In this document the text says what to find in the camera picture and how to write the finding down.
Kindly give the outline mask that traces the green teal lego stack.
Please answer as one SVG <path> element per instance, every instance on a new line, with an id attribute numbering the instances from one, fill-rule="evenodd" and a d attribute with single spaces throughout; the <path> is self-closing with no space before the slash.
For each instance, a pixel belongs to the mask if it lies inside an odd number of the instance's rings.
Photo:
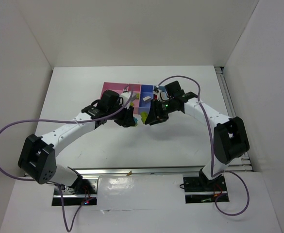
<path id="1" fill-rule="evenodd" d="M 148 113 L 147 112 L 141 112 L 140 116 L 141 116 L 142 123 L 145 124 L 147 117 L 148 117 Z"/>

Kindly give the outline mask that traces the beige lego brick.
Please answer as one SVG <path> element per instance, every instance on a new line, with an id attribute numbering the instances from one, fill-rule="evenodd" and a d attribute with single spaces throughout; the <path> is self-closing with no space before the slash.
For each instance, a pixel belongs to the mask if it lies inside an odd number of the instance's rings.
<path id="1" fill-rule="evenodd" d="M 143 98 L 143 101 L 144 102 L 149 102 L 149 101 L 151 101 L 151 97 L 150 96 L 146 96 L 146 97 Z"/>

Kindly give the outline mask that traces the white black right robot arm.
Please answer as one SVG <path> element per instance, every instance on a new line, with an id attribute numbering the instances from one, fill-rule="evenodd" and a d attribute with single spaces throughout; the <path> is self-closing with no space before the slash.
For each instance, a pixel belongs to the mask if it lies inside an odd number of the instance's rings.
<path id="1" fill-rule="evenodd" d="M 223 171 L 249 149 L 244 122 L 239 117 L 223 115 L 202 102 L 193 92 L 185 92 L 178 81 L 165 86 L 162 92 L 153 90 L 156 97 L 150 102 L 146 125 L 166 122 L 169 114 L 180 111 L 205 125 L 211 138 L 211 160 L 199 171 L 198 184 L 205 190 L 214 186 Z"/>

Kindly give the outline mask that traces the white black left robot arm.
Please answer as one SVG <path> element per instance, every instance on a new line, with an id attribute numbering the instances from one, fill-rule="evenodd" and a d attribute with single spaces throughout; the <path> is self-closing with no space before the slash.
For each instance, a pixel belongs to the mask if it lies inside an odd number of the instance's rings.
<path id="1" fill-rule="evenodd" d="M 83 108 L 69 123 L 42 136 L 29 135 L 25 139 L 18 166 L 39 184 L 50 182 L 78 193 L 88 182 L 76 170 L 57 164 L 56 157 L 78 138 L 109 120 L 124 128 L 135 126 L 137 121 L 131 105 L 135 99 L 134 92 L 118 94 L 112 90 L 104 91 L 100 99 Z"/>

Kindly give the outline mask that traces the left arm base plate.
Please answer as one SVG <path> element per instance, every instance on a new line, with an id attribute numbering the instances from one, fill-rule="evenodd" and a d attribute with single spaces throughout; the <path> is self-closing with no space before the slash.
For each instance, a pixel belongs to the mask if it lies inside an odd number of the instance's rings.
<path id="1" fill-rule="evenodd" d="M 61 185 L 64 206 L 79 206 L 82 202 L 85 206 L 97 205 L 98 184 L 98 177 L 88 177 L 83 179 L 77 191 Z"/>

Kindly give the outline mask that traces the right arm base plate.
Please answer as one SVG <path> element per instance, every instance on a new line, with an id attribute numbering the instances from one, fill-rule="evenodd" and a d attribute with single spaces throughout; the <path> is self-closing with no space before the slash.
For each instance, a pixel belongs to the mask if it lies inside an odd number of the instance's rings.
<path id="1" fill-rule="evenodd" d="M 229 202 L 229 195 L 225 178 L 220 176 L 213 183 L 203 186 L 199 177 L 183 177 L 183 183 L 179 185 L 185 193 L 185 203 L 212 203 L 218 198 L 218 202 Z"/>

